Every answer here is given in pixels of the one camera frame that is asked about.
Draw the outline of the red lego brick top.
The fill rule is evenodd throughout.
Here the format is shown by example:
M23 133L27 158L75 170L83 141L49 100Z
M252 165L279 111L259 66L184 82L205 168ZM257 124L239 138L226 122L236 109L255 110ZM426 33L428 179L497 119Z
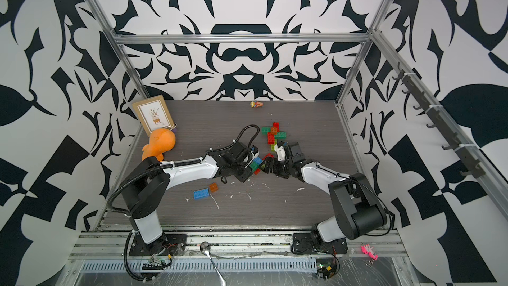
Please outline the red lego brick top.
M272 153L269 153L269 154L267 154L267 155L263 158L263 160L266 160L267 158L273 158L273 157L274 157L274 156L272 155Z

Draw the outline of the dark green lego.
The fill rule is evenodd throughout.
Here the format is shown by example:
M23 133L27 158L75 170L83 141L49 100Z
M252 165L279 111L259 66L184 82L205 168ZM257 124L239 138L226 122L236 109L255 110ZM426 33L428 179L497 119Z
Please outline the dark green lego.
M265 134L271 132L271 127L262 127L261 132L265 135Z
M274 135L274 138L277 140L285 139L287 137L287 134L285 132L278 132Z
M253 172L255 172L257 169L259 169L259 164L256 162L252 162L250 164L250 168L252 169Z

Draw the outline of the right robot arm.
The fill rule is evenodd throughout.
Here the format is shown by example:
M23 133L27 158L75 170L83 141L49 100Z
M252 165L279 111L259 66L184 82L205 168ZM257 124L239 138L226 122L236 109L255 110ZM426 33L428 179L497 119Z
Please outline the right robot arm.
M268 155L261 170L277 177L296 178L327 193L332 202L333 217L313 226L310 233L294 239L292 253L330 253L336 243L371 236L373 230L391 220L386 206L362 173L348 175L307 159L297 142L278 143L276 155Z

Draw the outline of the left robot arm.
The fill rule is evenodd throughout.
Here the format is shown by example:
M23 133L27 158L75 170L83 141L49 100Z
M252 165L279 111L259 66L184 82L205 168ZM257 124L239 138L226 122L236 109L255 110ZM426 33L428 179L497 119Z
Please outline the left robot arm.
M130 278L142 283L155 279L131 270L128 250L134 236L140 237L145 246L162 244L165 240L157 210L167 192L193 181L223 180L230 176L240 182L248 180L253 174L250 164L259 153L253 141L260 132L259 126L249 124L231 144L210 148L202 156L190 160L159 161L149 157L110 194L106 202L108 212L123 214L132 225L123 250L123 264Z

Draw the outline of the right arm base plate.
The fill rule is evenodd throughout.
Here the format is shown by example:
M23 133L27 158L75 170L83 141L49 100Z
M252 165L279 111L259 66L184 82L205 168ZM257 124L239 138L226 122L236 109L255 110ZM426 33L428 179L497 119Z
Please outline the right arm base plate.
M291 252L295 255L344 255L348 252L348 245L345 238L324 242L316 231L294 233L292 235Z

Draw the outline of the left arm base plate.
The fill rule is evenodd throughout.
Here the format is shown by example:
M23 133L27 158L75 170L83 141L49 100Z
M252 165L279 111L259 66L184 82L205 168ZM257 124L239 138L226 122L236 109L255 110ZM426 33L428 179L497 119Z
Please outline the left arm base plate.
M140 256L178 256L184 253L187 247L187 234L166 234L151 244L143 241L140 234L134 236L128 255Z

